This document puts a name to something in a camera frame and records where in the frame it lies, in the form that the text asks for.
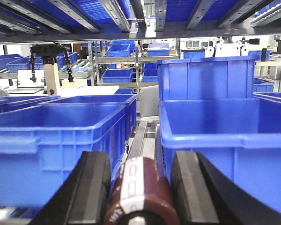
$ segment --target blue plastic bin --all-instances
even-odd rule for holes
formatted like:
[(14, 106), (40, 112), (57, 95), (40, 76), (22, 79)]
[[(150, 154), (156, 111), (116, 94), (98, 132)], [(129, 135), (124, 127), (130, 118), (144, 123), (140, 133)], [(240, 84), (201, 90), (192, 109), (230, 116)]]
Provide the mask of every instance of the blue plastic bin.
[(158, 61), (161, 100), (252, 98), (256, 56)]
[(254, 92), (273, 92), (274, 84), (262, 80), (254, 81)]
[(281, 212), (281, 102), (161, 101), (167, 175), (177, 150), (201, 151), (238, 186)]
[[(31, 69), (31, 64), (29, 63), (29, 61), (30, 57), (20, 58), (8, 63), (7, 67), (11, 73), (17, 73), (19, 69)], [(36, 58), (35, 69), (42, 68), (44, 68), (42, 59)]]
[(281, 92), (259, 92), (254, 93), (255, 97), (267, 98), (281, 102)]
[(109, 65), (104, 65), (104, 68), (107, 69), (107, 67), (109, 67), (109, 69), (116, 69), (117, 65), (116, 64), (109, 64)]
[[(270, 55), (272, 53), (272, 50), (267, 50), (266, 52), (266, 60), (270, 60)], [(261, 60), (261, 55), (262, 55), (262, 50), (251, 50), (249, 51), (249, 55), (257, 55), (258, 59), (257, 60)]]
[(135, 40), (113, 40), (111, 45), (130, 45), (130, 53), (135, 51)]
[(112, 45), (107, 54), (109, 57), (129, 57), (130, 45)]
[[(71, 64), (77, 62), (78, 58), (77, 58), (77, 52), (68, 52), (69, 54), (69, 58), (71, 60)], [(65, 59), (65, 55), (64, 53), (61, 53), (58, 55), (58, 57), (61, 57), (62, 58), (62, 64), (63, 66), (67, 65), (66, 64), (66, 59)]]
[(109, 69), (102, 76), (104, 83), (132, 82), (133, 70), (131, 69)]
[(125, 148), (125, 106), (39, 105), (0, 114), (0, 205), (42, 207), (83, 151)]
[[(61, 56), (57, 57), (57, 65), (58, 65), (58, 69), (63, 68), (66, 65), (65, 58), (61, 57)], [(42, 59), (36, 61), (35, 68), (37, 68), (37, 69), (44, 69), (44, 65), (43, 65), (43, 60)]]
[(184, 59), (192, 59), (192, 58), (204, 58), (205, 57), (205, 49), (198, 50), (182, 50)]
[(148, 46), (148, 56), (169, 56), (170, 49), (168, 42), (150, 43)]
[(85, 73), (88, 71), (89, 71), (89, 69), (87, 69), (87, 68), (72, 68), (73, 73)]
[(146, 69), (157, 69), (157, 63), (146, 63), (144, 66), (144, 70)]
[(145, 69), (142, 76), (143, 82), (158, 82), (157, 69)]
[(130, 94), (133, 94), (134, 93), (134, 90), (133, 89), (118, 89), (116, 91), (116, 93), (114, 93), (115, 95), (130, 95)]
[(55, 99), (53, 101), (44, 102), (44, 104), (116, 104), (125, 105), (125, 139), (128, 140), (133, 127), (136, 124), (137, 113), (137, 95), (98, 95), (98, 96), (76, 96)]
[(23, 56), (19, 54), (11, 54), (11, 55), (0, 55), (0, 69), (5, 69), (7, 68), (8, 63), (21, 59)]
[(10, 97), (4, 96), (0, 97), (0, 113), (5, 113), (17, 109), (23, 109), (31, 106), (35, 106), (38, 103), (44, 101), (50, 101), (60, 96), (18, 96)]

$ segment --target brown cylinder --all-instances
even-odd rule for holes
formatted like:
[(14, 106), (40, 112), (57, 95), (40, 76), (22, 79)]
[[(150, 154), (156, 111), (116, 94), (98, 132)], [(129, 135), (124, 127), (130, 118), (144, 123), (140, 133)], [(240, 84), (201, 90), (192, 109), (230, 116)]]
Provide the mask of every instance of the brown cylinder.
[(113, 186), (104, 225), (130, 224), (179, 225), (163, 167), (150, 158), (127, 160)]

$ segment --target metal shelving rack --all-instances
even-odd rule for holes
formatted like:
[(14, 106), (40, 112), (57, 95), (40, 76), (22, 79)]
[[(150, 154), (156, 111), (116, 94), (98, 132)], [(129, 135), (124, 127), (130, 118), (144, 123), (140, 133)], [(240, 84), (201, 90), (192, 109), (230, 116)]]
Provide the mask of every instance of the metal shelving rack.
[[(138, 48), (135, 48), (135, 53), (133, 56), (129, 57), (106, 57), (106, 49), (101, 52), (101, 56), (98, 55), (97, 52), (97, 42), (95, 42), (95, 65), (96, 71), (98, 71), (97, 75), (97, 84), (98, 85), (118, 85), (120, 88), (124, 89), (136, 89), (139, 94), (140, 89), (143, 87), (158, 85), (158, 82), (142, 82), (141, 76), (139, 73), (139, 64), (140, 63), (150, 63), (157, 62), (158, 60), (172, 60), (179, 59), (179, 55), (175, 56), (139, 56)], [(102, 78), (99, 75), (99, 66), (105, 64), (116, 64), (116, 63), (133, 63), (135, 64), (136, 69), (136, 82), (119, 82), (119, 83), (104, 83)]]

